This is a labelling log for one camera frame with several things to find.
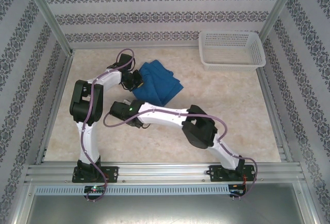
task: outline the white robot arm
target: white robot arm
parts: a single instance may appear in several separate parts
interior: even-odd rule
[[[170,109],[164,107],[154,106],[150,103],[133,100],[130,105],[115,101],[110,109],[110,115],[115,116],[121,120],[143,113],[133,120],[127,122],[131,126],[140,128],[143,124],[158,124],[166,125],[174,128],[182,129],[191,145],[209,150],[221,162],[222,167],[228,170],[236,170],[239,166],[240,160],[229,155],[222,146],[218,143],[220,135],[214,126],[214,121],[204,117],[189,117],[185,114],[204,114],[202,109],[198,106],[192,105],[190,109]],[[233,152],[223,141],[222,145],[233,155],[239,156]]]
[[[97,79],[94,85],[92,112],[90,118],[86,122],[83,136],[85,151],[82,149],[80,150],[80,157],[77,162],[77,168],[81,171],[81,175],[85,179],[91,179],[91,181],[93,181],[95,178],[98,178],[98,172],[95,170],[94,166],[90,164],[90,160],[86,157],[86,153],[99,168],[101,167],[101,157],[97,148],[95,127],[102,116],[103,92],[108,91],[112,86],[118,84],[122,84],[130,91],[143,84],[142,77],[138,71],[130,72],[131,65],[124,67],[119,71],[113,70],[117,66],[124,65],[129,60],[131,60],[131,56],[121,54],[119,62],[106,69],[106,71],[112,69],[111,73],[106,74],[101,79]],[[91,84],[94,80],[95,79],[88,81],[79,80],[76,82],[74,88],[70,104],[70,114],[77,122],[79,137],[81,136],[83,122],[87,117],[89,108],[88,97],[91,94]],[[206,113],[198,106],[192,105],[189,109],[169,109],[157,107],[150,103],[138,100],[132,101],[129,105],[115,101],[109,112],[110,115],[121,120],[127,120],[139,113],[141,113],[141,115],[128,121],[127,124],[138,128],[143,124],[158,124],[182,129],[191,145],[200,149],[209,150],[219,159],[225,170],[228,170],[231,174],[241,175],[244,160],[235,158],[225,151],[222,146],[233,155],[237,157],[239,156],[223,141],[221,141],[222,146],[218,143],[220,135],[215,127],[214,121],[207,117],[196,117],[198,114],[206,115]]]

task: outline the blue cloth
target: blue cloth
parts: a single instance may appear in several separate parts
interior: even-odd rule
[[[173,77],[173,72],[164,68],[158,61],[144,63],[140,69],[143,85],[133,94],[138,100],[149,102],[156,106],[165,106],[184,87]]]

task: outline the laundry basket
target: laundry basket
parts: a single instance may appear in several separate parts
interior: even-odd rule
[[[259,35],[255,32],[202,31],[199,49],[207,71],[254,71],[266,64]]]

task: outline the black mounting plate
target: black mounting plate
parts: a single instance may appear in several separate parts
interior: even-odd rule
[[[226,170],[220,165],[209,166],[209,171],[206,174],[210,175],[211,182],[231,182],[231,181],[243,181],[243,175],[246,176],[246,181],[253,181],[255,171],[253,165],[244,165],[242,176],[236,176],[230,178]]]
[[[105,174],[108,183],[117,183],[118,178],[118,170],[117,166],[101,166],[101,171]],[[73,170],[72,176],[73,183],[104,183],[104,179],[102,176],[97,179],[85,179],[81,175],[80,169],[76,166]]]

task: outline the beige floor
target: beige floor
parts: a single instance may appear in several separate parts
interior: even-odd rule
[[[69,114],[76,80],[91,79],[115,62],[119,49],[77,50],[65,86],[45,160],[77,161],[79,137]],[[158,59],[174,72],[184,89],[167,105],[169,108],[200,106],[206,113],[223,119],[228,125],[224,141],[242,156],[258,162],[280,162],[275,138],[255,72],[206,72],[198,48],[136,48],[139,69],[143,62]],[[134,95],[115,86],[104,96],[104,112],[112,103]],[[110,117],[109,124],[119,120]],[[220,132],[221,124],[216,124]],[[98,123],[98,147],[102,161],[113,162],[217,162],[208,151],[189,144],[183,132],[165,126],[151,125],[138,129],[128,125],[106,128]]]

